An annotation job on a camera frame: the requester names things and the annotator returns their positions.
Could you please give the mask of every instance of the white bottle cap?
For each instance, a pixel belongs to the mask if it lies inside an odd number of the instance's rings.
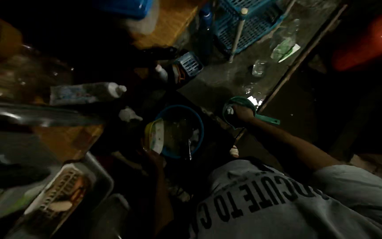
[[[108,90],[111,96],[114,98],[119,98],[122,93],[126,91],[126,86],[110,82],[108,85]]]
[[[163,70],[162,66],[161,65],[157,65],[156,66],[156,71],[157,72],[161,72]]]

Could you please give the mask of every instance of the blue plastic crate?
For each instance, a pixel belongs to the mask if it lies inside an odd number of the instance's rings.
[[[242,18],[241,9],[247,8],[248,12],[244,18],[259,13],[265,5],[274,3],[275,0],[220,0],[220,6],[229,14]]]
[[[243,31],[235,53],[241,52],[262,38],[262,36],[273,30],[284,19],[284,12],[274,1],[247,0],[247,2],[261,2],[263,4],[258,12],[246,15]],[[231,14],[231,9],[225,7],[225,4],[221,4],[220,7],[224,10],[224,15],[215,21],[215,35],[220,42],[220,46],[223,47],[222,50],[231,54],[240,18],[235,14]]]

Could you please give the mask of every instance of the hand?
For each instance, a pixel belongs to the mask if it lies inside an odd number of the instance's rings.
[[[147,160],[144,160],[143,167],[144,170],[150,175],[158,177],[164,177],[163,162],[164,159],[158,153],[151,149],[142,147],[141,155],[143,155]]]
[[[254,118],[253,111],[250,108],[238,105],[233,105],[232,108],[237,118],[244,123],[248,123]]]

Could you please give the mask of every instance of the red object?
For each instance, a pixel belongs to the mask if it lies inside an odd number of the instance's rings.
[[[357,40],[340,46],[332,55],[332,67],[346,71],[382,55],[382,15],[369,24]]]

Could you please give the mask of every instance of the gray t-shirt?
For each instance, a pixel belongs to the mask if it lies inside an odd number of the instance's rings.
[[[382,179],[354,166],[316,171],[318,189],[247,160],[216,169],[210,181],[192,238],[382,238]]]

